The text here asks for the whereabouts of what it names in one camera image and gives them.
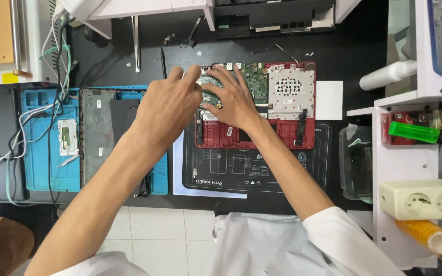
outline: black work mat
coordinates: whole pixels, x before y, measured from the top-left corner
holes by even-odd
[[[184,131],[182,184],[186,188],[240,193],[282,192],[258,150],[198,148],[194,129],[192,123]],[[330,124],[317,123],[315,130],[315,147],[292,150],[292,153],[325,190],[332,129]]]

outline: black desk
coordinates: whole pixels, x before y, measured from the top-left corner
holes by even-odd
[[[349,122],[356,123],[357,117],[346,118],[347,110],[372,106],[374,100],[384,95],[384,91],[362,91],[359,88],[359,79],[385,66],[388,0],[364,0],[342,24],[337,25],[336,31],[326,33],[217,40],[215,34],[209,31],[207,23],[204,22],[195,36],[198,41],[195,51],[191,48],[180,48],[179,44],[188,36],[195,20],[202,14],[201,10],[197,10],[141,16],[139,21],[142,59],[139,75],[135,73],[134,68],[129,17],[112,20],[113,39],[102,48],[84,39],[83,28],[74,29],[69,41],[72,43],[74,59],[80,62],[75,85],[78,87],[144,85],[162,78],[160,62],[160,47],[162,46],[166,57],[167,72],[169,72],[173,66],[182,66],[187,69],[191,64],[291,61],[290,57],[276,48],[253,56],[249,55],[274,43],[279,44],[298,60],[315,61],[318,81],[344,81],[344,120],[332,122],[333,137],[328,164],[327,194],[337,206],[343,209],[371,210],[369,204],[347,200],[342,196],[338,133]],[[172,33],[175,33],[175,38],[172,38],[168,45],[163,45],[163,39]],[[306,53],[312,52],[313,56],[305,56]],[[133,66],[126,67],[128,62]],[[366,123],[365,118],[359,119],[358,124]],[[125,205],[254,213],[294,213],[283,194],[259,192],[250,194],[248,199],[175,196],[172,187],[171,159],[169,160],[169,177],[170,194],[152,195],[148,198],[130,197]]]

